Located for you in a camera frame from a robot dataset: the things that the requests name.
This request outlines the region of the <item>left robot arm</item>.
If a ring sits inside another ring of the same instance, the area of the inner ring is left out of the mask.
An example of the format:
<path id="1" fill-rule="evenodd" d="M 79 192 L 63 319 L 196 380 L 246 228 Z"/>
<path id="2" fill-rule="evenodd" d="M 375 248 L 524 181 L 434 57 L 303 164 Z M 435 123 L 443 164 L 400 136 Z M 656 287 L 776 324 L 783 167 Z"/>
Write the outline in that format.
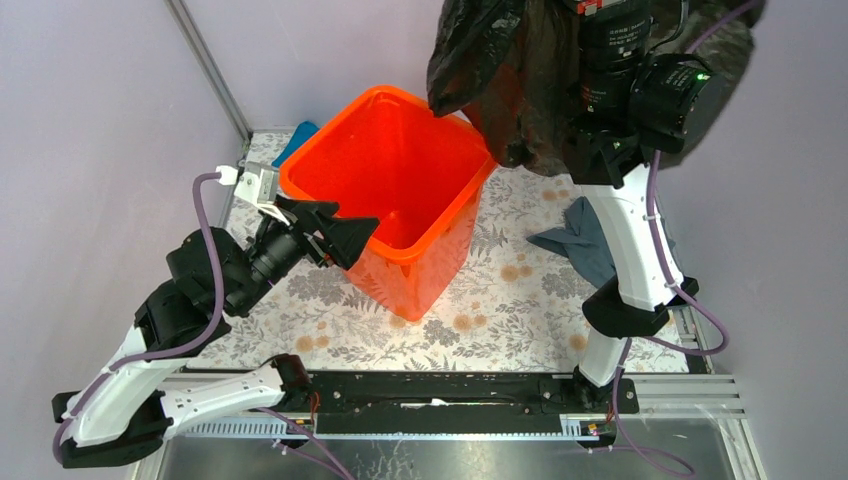
<path id="1" fill-rule="evenodd" d="M 53 398 L 53 449 L 62 467 L 128 465 L 206 421 L 277 406 L 296 411 L 314 400 L 311 379 L 292 354 L 207 387 L 162 388 L 298 263 L 350 269 L 379 225 L 373 217 L 339 217 L 334 202 L 277 197 L 272 206 L 246 246 L 222 228 L 202 225 L 167 255 L 170 279 L 136 311 L 115 356 L 88 387 Z"/>

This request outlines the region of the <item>black trash bag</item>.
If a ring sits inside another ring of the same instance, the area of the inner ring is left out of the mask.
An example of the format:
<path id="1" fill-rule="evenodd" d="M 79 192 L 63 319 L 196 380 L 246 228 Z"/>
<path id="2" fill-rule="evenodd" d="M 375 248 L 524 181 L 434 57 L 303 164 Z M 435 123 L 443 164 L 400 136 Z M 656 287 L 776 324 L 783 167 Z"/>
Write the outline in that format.
<path id="1" fill-rule="evenodd" d="M 503 167 L 541 176 L 568 174 L 563 144 L 580 108 L 576 21 L 570 1 L 446 1 L 426 70 L 427 102 L 443 117 L 466 116 Z M 716 119 L 705 135 L 659 165 L 679 165 L 715 125 L 755 48 L 761 1 L 649 1 L 650 42 L 669 53 L 693 48 L 725 79 Z"/>

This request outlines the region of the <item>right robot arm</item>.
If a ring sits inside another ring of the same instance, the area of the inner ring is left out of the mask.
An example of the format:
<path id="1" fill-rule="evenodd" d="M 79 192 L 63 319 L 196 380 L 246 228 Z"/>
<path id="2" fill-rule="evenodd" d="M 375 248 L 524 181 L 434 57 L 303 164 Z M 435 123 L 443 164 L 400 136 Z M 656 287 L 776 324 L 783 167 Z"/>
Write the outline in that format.
<path id="1" fill-rule="evenodd" d="M 563 144 L 567 169 L 593 208 L 615 272 L 582 306 L 590 325 L 573 396 L 597 412 L 613 401 L 627 340 L 655 335 L 672 308 L 690 304 L 698 282 L 671 255 L 656 203 L 662 154 L 706 133 L 725 79 L 693 48 L 651 43 L 647 1 L 570 1 L 576 21 L 580 111 Z"/>

